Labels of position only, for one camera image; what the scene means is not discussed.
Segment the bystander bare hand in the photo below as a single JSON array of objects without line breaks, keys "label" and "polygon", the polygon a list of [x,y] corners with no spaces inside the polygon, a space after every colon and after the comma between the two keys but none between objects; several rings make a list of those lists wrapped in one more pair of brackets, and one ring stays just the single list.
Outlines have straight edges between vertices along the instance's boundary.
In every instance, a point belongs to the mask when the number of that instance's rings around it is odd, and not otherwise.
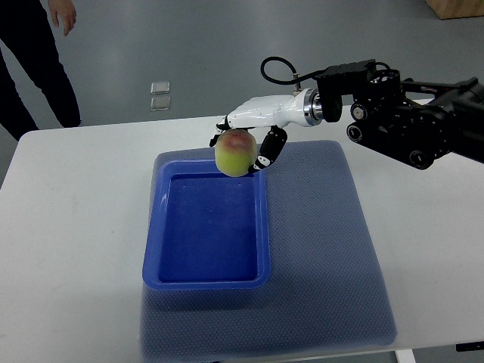
[{"label": "bystander bare hand", "polygon": [[48,0],[51,21],[55,28],[63,28],[68,36],[76,25],[76,8],[71,0]]}]

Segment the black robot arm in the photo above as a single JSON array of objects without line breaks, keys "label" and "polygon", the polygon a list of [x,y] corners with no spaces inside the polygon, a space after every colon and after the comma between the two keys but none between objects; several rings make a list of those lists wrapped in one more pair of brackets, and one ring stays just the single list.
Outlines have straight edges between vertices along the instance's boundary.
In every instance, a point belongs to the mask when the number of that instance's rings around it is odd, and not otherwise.
[{"label": "black robot arm", "polygon": [[335,123],[350,95],[348,138],[415,169],[449,153],[483,161],[483,85],[475,77],[453,84],[402,79],[375,60],[331,66],[313,75],[322,116]]}]

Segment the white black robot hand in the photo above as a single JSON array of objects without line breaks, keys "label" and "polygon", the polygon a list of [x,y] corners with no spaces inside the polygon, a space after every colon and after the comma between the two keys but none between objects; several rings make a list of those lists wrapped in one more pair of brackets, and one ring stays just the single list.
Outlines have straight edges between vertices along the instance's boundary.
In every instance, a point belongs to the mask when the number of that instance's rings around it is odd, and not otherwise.
[{"label": "white black robot hand", "polygon": [[251,98],[216,124],[209,142],[215,149],[218,137],[228,130],[248,131],[257,144],[257,158],[247,174],[261,171],[278,158],[287,142],[284,128],[295,123],[313,127],[322,121],[336,122],[342,113],[341,97],[323,98],[315,89],[304,89],[296,95],[271,95]]}]

